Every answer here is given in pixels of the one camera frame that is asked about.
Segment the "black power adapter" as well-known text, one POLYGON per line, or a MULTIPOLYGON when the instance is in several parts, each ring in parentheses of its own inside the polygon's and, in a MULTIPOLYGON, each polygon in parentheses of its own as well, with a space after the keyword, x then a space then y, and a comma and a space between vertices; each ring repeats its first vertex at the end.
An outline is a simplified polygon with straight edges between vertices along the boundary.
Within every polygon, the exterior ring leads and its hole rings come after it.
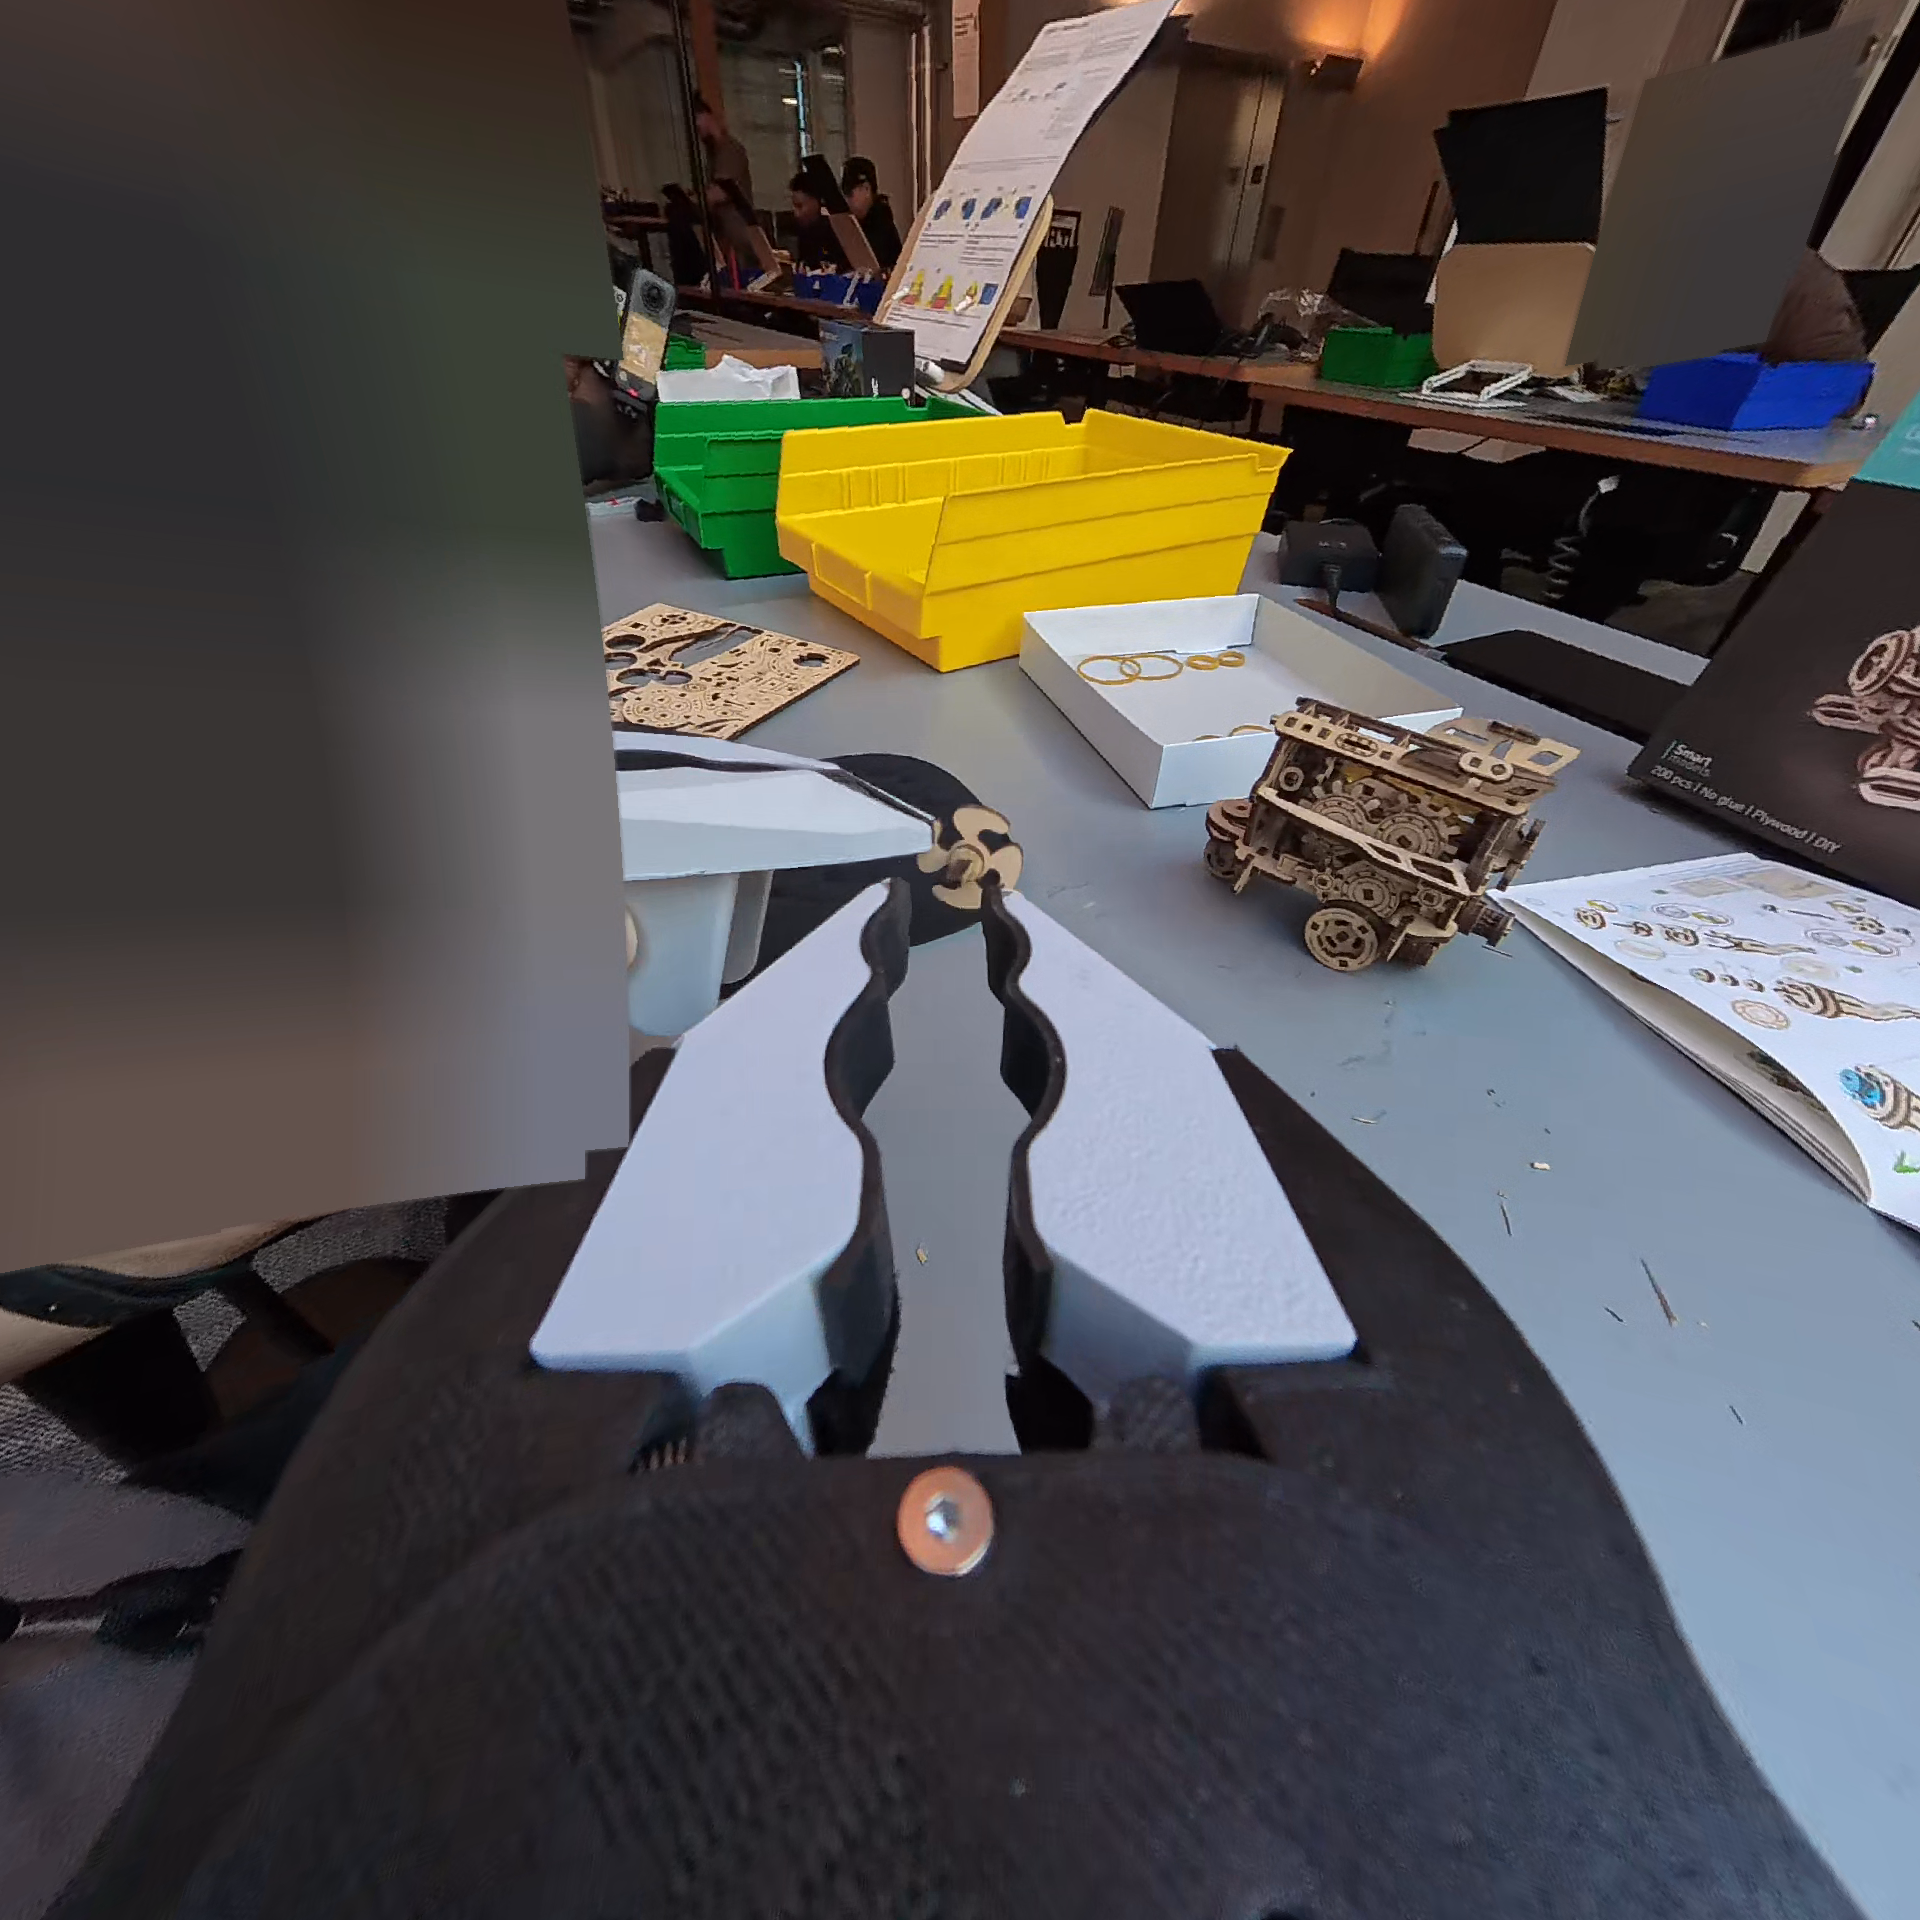
POLYGON ((1397 502, 1380 539, 1380 610, 1404 636, 1432 636, 1468 550, 1428 511, 1397 502))
POLYGON ((1380 539, 1351 517, 1293 517, 1277 539, 1277 584, 1365 594, 1380 584, 1380 539))

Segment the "instruction booklet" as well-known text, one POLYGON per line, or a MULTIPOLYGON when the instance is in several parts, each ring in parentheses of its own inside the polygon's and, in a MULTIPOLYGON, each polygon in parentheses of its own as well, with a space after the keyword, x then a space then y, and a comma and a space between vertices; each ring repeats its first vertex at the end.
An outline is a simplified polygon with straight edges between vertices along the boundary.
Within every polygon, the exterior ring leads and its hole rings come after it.
POLYGON ((1508 913, 1858 1205, 1920 1225, 1916 906, 1733 850, 1523 882, 1508 913))

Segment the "black product box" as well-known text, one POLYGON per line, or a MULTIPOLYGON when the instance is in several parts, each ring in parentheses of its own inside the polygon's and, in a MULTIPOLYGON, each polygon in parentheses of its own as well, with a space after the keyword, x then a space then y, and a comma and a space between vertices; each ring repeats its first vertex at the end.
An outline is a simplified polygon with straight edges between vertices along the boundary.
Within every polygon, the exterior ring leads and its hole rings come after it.
POLYGON ((1920 906, 1920 495, 1855 479, 1626 778, 1920 906))

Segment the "small black picture box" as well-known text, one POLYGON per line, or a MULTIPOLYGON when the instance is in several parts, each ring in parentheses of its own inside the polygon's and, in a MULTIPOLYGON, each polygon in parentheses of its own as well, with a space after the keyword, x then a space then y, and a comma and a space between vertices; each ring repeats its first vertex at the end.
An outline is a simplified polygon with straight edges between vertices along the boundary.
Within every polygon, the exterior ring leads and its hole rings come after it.
POLYGON ((818 325, 818 396, 833 403, 913 403, 920 334, 864 317, 818 325))

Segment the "white cardboard tray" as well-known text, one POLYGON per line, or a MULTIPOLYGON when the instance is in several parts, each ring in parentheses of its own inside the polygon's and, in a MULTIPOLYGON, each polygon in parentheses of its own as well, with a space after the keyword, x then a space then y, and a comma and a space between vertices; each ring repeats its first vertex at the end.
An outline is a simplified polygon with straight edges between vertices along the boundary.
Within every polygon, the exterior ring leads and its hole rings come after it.
MULTIPOLYGON (((1138 602, 1138 610, 1065 610, 1020 618, 1020 671, 1029 683, 1065 711, 1069 663, 1111 642, 1243 642, 1268 683, 1268 726, 1300 699, 1323 699, 1380 726, 1432 730, 1455 726, 1432 685, 1380 663, 1351 633, 1318 625, 1268 594, 1189 594, 1189 602, 1138 602)), ((1277 730, 1229 734, 1229 742, 1179 742, 1156 750, 1138 730, 1081 730, 1096 753, 1149 803, 1149 807, 1189 807, 1243 797, 1277 753, 1277 730)))

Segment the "printed instruction sheet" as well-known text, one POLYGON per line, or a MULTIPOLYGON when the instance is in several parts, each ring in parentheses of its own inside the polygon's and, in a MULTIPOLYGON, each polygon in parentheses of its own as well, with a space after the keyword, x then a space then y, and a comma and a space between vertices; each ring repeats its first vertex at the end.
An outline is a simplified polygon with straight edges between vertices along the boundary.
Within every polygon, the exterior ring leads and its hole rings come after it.
POLYGON ((1065 159, 1167 21, 1171 0, 1059 21, 977 108, 872 312, 881 331, 913 334, 937 389, 952 396, 977 378, 1054 229, 1065 159))

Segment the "open cardboard box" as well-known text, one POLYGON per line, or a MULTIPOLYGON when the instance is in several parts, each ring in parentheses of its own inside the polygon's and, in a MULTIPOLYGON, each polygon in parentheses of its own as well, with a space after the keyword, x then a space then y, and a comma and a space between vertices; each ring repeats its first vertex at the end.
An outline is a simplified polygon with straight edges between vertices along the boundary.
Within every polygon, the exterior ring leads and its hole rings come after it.
POLYGON ((1572 317, 1596 255, 1610 93, 1455 108, 1432 152, 1455 190, 1455 251, 1432 267, 1443 374, 1496 361, 1572 374, 1572 317))

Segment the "black laptop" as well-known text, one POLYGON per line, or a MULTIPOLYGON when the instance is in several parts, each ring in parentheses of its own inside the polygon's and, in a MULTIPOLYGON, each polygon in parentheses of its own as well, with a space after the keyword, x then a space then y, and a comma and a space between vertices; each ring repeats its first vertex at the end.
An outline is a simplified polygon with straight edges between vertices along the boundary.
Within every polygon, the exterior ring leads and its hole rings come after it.
POLYGON ((1141 350, 1241 361, 1243 340, 1222 325, 1202 278, 1138 278, 1115 289, 1126 334, 1141 350))

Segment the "green plastic bin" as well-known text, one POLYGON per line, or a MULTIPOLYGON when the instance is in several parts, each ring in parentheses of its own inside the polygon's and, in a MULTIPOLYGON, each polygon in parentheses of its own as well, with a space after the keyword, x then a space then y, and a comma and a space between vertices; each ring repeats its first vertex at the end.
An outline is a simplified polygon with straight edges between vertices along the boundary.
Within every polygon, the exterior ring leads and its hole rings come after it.
POLYGON ((1397 334, 1375 325, 1323 331, 1318 385, 1341 389, 1424 389, 1432 378, 1432 334, 1397 334))
POLYGON ((774 517, 791 433, 977 418, 952 396, 663 403, 655 495, 667 517, 774 517))
POLYGON ((805 573, 776 552, 776 473, 663 479, 663 502, 725 579, 805 573))

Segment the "blue plastic bin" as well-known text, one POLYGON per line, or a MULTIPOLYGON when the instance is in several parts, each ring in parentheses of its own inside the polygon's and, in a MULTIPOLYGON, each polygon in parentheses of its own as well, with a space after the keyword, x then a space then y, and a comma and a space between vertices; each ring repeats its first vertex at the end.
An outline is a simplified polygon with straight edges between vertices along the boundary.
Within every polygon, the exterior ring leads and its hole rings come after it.
POLYGON ((1820 433, 1868 403, 1873 374, 1873 361, 1686 361, 1646 374, 1640 418, 1701 433, 1820 433))

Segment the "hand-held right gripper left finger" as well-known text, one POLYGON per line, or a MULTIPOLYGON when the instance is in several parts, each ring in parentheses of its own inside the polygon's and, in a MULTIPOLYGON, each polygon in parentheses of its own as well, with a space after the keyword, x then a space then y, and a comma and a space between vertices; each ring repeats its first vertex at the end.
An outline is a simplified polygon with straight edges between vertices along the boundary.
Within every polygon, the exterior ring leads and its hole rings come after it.
POLYGON ((869 1102, 908 930, 908 882, 872 882, 674 1047, 534 1366, 758 1388, 806 1453, 872 1445, 902 1284, 869 1102))

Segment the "laser-cut wooden parts sheet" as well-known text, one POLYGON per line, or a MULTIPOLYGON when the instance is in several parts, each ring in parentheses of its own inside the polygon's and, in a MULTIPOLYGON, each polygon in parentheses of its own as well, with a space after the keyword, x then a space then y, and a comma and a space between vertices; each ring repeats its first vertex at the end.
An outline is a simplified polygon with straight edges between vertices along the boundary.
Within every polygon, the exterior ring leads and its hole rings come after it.
POLYGON ((857 671, 857 648, 667 602, 601 625, 601 654, 613 730, 710 742, 735 742, 857 671))

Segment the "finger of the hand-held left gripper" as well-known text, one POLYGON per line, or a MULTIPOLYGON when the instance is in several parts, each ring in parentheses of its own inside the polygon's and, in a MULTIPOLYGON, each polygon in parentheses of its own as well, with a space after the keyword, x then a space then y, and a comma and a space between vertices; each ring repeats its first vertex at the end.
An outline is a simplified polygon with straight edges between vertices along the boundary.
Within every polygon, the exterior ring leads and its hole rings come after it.
POLYGON ((735 753, 729 742, 613 742, 613 774, 814 774, 814 778, 852 778, 833 762, 806 762, 806 753, 735 753))
POLYGON ((930 848, 930 815, 828 774, 618 774, 624 1030, 680 1038, 758 965, 776 867, 930 848))

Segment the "black flat pad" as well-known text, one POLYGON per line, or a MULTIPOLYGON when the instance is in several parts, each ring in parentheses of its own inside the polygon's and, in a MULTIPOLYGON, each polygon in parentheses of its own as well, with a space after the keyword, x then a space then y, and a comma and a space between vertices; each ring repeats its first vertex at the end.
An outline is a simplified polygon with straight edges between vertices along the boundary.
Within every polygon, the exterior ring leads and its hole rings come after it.
POLYGON ((1547 706, 1572 726, 1590 726, 1606 734, 1620 742, 1646 742, 1665 711, 1688 696, 1672 674, 1596 654, 1584 642, 1565 636, 1544 636, 1544 633, 1490 633, 1490 636, 1460 636, 1443 648, 1460 674, 1474 674, 1490 685, 1508 685, 1532 706, 1547 706))

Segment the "wooden model vehicle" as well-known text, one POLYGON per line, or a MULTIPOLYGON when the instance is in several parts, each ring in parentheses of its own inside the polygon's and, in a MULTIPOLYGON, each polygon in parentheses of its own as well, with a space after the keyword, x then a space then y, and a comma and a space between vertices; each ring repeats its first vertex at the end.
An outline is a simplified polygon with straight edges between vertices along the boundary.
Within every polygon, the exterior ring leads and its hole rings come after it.
POLYGON ((1329 970, 1428 965, 1455 938, 1499 948, 1508 886, 1532 850, 1532 803, 1581 750, 1496 715, 1404 730, 1323 699, 1277 715, 1277 753, 1241 803, 1210 807, 1202 867, 1310 902, 1306 955, 1329 970))

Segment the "small wooden model part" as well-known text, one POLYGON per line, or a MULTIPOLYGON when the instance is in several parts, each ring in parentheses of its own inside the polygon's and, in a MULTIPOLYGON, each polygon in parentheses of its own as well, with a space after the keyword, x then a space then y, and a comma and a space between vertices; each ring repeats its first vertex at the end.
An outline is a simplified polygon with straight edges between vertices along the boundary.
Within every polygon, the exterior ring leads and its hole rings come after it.
POLYGON ((930 873, 930 902, 942 902, 948 913, 977 913, 990 886, 1020 886, 1020 848, 994 807, 967 803, 948 819, 937 819, 937 839, 920 858, 920 867, 930 873))

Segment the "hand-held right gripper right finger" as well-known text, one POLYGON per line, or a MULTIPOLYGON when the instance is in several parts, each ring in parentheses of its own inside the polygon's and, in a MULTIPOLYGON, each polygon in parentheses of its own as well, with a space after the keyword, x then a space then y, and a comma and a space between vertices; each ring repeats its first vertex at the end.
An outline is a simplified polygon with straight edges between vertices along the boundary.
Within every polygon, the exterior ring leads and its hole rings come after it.
POLYGON ((1054 922, 985 893, 1008 1159, 1002 1311, 1020 1453, 1171 1453, 1217 1372, 1351 1362, 1336 1298, 1222 1053, 1054 922))

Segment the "brown wooden stick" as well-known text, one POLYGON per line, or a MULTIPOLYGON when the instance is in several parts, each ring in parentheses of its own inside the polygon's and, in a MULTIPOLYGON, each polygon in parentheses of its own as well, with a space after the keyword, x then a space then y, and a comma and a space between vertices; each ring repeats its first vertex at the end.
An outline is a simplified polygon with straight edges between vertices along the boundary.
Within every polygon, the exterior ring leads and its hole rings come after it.
POLYGON ((1329 594, 1300 594, 1293 610, 1300 610, 1300 615, 1323 615, 1323 618, 1336 618, 1336 625, 1351 625, 1351 633, 1375 633, 1375 636, 1388 636, 1388 642, 1397 642, 1397 648, 1412 648, 1412 654, 1448 654, 1448 648, 1432 648, 1428 636, 1412 636, 1412 633, 1397 633, 1397 625, 1388 625, 1388 618, 1351 615, 1351 610, 1329 602, 1329 594))

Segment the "black textured pad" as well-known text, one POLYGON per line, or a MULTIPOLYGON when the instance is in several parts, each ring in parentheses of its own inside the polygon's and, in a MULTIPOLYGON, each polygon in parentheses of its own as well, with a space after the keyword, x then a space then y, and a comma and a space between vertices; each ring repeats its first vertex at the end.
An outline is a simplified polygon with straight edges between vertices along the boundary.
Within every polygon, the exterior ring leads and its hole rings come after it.
POLYGON ((765 893, 758 922, 758 961, 765 970, 776 955, 791 955, 805 938, 814 938, 833 913, 846 913, 872 882, 908 882, 913 922, 908 942, 942 942, 977 922, 977 906, 952 906, 948 886, 948 850, 961 839, 977 839, 985 867, 1002 886, 1020 886, 1020 848, 994 807, 985 807, 952 774, 913 762, 913 753, 833 753, 846 778, 872 785, 881 797, 920 807, 937 819, 937 867, 920 858, 872 858, 872 865, 833 865, 833 867, 776 867, 765 893))

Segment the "long wooden table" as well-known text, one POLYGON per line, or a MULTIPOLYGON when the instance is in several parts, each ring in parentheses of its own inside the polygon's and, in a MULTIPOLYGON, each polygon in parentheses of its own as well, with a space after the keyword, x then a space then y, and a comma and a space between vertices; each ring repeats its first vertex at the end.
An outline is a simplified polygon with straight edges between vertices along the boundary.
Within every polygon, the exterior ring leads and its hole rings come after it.
POLYGON ((1833 495, 1892 437, 1884 418, 1876 425, 1841 418, 1820 433, 1701 433, 1701 425, 1657 433, 1652 418, 1633 418, 1606 403, 1467 407, 1467 403, 1323 385, 1288 361, 1156 350, 1156 345, 1111 345, 1099 334, 1065 334, 1065 331, 1002 331, 994 340, 1020 350, 1115 364, 1138 378, 1222 378, 1222 385, 1241 385, 1257 407, 1310 407, 1310 415, 1341 415, 1341 418, 1388 418, 1388 425, 1414 425, 1414 433, 1606 457, 1606 460, 1633 460, 1633 466, 1688 466, 1688 473, 1728 473, 1728 479, 1781 485, 1781 495, 1833 495))

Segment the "yellow plastic bin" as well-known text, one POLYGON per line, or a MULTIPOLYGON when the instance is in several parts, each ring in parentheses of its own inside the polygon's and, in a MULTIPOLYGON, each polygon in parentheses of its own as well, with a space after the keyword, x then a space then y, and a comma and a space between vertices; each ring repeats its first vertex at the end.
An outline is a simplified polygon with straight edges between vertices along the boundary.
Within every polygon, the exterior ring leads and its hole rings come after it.
POLYGON ((776 550, 836 591, 977 591, 1249 535, 1288 451, 1133 415, 785 437, 776 550))
POLYGON ((864 564, 828 559, 806 564, 806 591, 913 663, 952 674, 1020 654, 1029 615, 1235 594, 1249 564, 1249 539, 1257 530, 1241 530, 1141 559, 1077 559, 973 591, 908 591, 864 564))

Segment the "wooden clipboard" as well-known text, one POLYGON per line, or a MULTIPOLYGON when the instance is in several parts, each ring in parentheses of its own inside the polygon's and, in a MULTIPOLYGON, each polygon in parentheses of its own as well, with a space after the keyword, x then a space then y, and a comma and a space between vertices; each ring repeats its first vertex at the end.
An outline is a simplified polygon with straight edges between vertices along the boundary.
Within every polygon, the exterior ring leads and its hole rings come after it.
MULTIPOLYGON (((1029 278, 1039 267, 1045 239, 1054 239, 1054 193, 1039 200, 1031 229, 1012 251, 1012 267, 1008 267, 1008 278, 1002 278, 1002 290, 994 290, 994 302, 985 317, 985 334, 973 340, 973 361, 948 364, 937 350, 920 350, 920 396, 967 396, 985 378, 1002 331, 1029 317, 1029 278)), ((888 278, 888 290, 872 302, 872 331, 908 331, 913 334, 908 262, 892 267, 892 278, 888 278)))

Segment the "yellow rubber bands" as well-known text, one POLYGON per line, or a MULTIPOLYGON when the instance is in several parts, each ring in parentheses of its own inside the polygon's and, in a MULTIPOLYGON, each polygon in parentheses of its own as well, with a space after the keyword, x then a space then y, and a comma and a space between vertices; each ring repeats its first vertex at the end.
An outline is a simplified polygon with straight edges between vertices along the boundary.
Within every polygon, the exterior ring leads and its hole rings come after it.
POLYGON ((1243 642, 1111 642, 1069 663, 1077 730, 1138 730, 1149 750, 1268 730, 1268 683, 1243 642))

